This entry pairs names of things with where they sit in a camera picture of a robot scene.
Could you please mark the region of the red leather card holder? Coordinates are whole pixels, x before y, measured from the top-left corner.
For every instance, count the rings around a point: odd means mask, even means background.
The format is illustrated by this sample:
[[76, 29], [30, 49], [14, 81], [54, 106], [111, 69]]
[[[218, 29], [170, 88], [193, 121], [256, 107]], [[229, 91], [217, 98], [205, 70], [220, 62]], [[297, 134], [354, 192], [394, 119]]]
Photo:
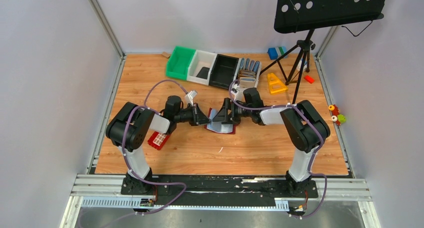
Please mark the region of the red leather card holder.
[[[216, 109], [209, 108], [207, 116], [210, 120], [212, 120], [217, 115], [217, 113], [218, 111]], [[211, 123], [204, 125], [204, 129], [217, 133], [217, 134], [235, 134], [236, 133], [236, 127], [233, 124], [223, 124], [221, 121], [220, 122], [212, 121]]]

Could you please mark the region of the black credit card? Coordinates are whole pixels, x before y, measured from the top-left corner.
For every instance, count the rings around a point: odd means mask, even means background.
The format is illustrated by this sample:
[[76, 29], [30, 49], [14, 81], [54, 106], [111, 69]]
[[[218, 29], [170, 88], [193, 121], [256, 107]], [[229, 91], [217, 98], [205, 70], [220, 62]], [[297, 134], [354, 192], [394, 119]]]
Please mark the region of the black credit card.
[[202, 67], [200, 71], [198, 72], [198, 74], [196, 75], [196, 77], [201, 79], [207, 79], [209, 76], [209, 71], [210, 71], [209, 67]]

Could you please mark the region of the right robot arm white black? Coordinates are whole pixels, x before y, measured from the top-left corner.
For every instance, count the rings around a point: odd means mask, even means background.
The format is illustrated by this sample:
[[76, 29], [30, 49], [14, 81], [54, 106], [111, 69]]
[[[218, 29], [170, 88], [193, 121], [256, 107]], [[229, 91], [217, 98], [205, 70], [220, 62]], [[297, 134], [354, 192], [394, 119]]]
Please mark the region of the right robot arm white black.
[[225, 98], [212, 122], [238, 125], [249, 117], [261, 126], [283, 124], [295, 147], [294, 157], [286, 172], [285, 189], [291, 196], [303, 193], [311, 181], [315, 156], [330, 136], [330, 128], [308, 100], [297, 104], [266, 106], [256, 88], [243, 91], [244, 101]]

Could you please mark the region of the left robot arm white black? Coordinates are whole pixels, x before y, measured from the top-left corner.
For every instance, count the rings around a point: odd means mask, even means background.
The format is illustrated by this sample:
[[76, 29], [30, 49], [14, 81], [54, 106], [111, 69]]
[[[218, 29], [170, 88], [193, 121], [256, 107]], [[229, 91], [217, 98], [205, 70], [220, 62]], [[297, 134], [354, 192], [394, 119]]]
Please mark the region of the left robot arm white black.
[[105, 136], [111, 140], [129, 165], [122, 183], [122, 194], [148, 194], [155, 187], [153, 172], [148, 165], [142, 144], [149, 130], [170, 135], [178, 123], [191, 126], [206, 125], [211, 120], [200, 110], [198, 104], [185, 107], [179, 96], [169, 96], [160, 113], [127, 102], [108, 124]]

